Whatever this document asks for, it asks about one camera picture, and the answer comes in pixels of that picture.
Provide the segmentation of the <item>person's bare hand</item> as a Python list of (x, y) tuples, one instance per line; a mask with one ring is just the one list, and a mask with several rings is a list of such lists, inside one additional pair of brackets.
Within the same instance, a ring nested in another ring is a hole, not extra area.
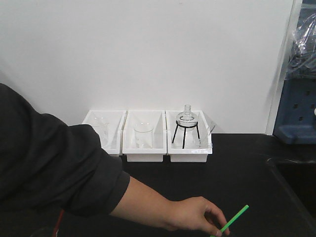
[(222, 210), (204, 197), (191, 197), (181, 201), (168, 200), (162, 215), (163, 228), (169, 231), (203, 231), (216, 237), (227, 224)]

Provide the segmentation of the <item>dark sleeved forearm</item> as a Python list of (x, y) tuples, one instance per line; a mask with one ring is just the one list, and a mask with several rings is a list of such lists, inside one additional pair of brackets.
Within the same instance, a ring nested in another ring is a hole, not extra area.
[(90, 125), (68, 126), (38, 113), (0, 86), (0, 209), (58, 206), (78, 216), (117, 215), (130, 176)]

